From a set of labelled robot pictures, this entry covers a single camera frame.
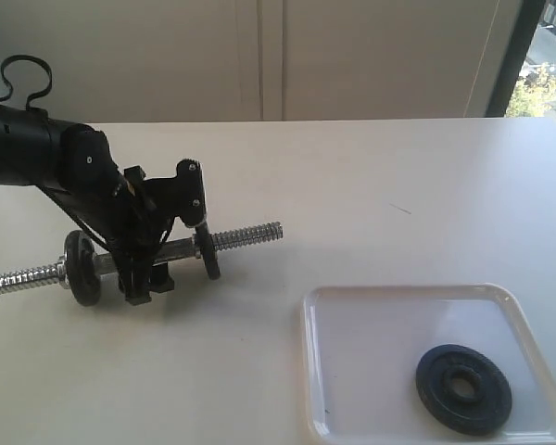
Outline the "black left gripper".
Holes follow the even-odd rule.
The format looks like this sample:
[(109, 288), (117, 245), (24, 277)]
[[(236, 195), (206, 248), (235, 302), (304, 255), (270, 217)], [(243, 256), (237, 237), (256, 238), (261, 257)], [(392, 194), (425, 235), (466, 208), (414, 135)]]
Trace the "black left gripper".
[(174, 176), (48, 173), (39, 186), (79, 225), (65, 240), (66, 268), (94, 269), (95, 244), (100, 240), (110, 267), (118, 269), (118, 286), (129, 304), (150, 302), (150, 291), (174, 289), (168, 263), (155, 264), (176, 219)]

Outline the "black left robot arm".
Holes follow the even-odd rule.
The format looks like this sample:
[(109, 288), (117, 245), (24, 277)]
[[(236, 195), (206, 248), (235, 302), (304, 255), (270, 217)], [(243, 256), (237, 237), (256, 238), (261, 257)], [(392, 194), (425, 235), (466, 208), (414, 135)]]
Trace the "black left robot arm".
[(0, 185), (37, 188), (78, 226), (55, 264), (0, 274), (0, 293), (59, 282), (80, 305), (94, 306), (101, 297), (97, 246), (130, 304), (174, 289), (158, 254), (181, 215), (179, 176), (148, 179), (139, 166), (121, 169), (103, 132), (0, 98)]

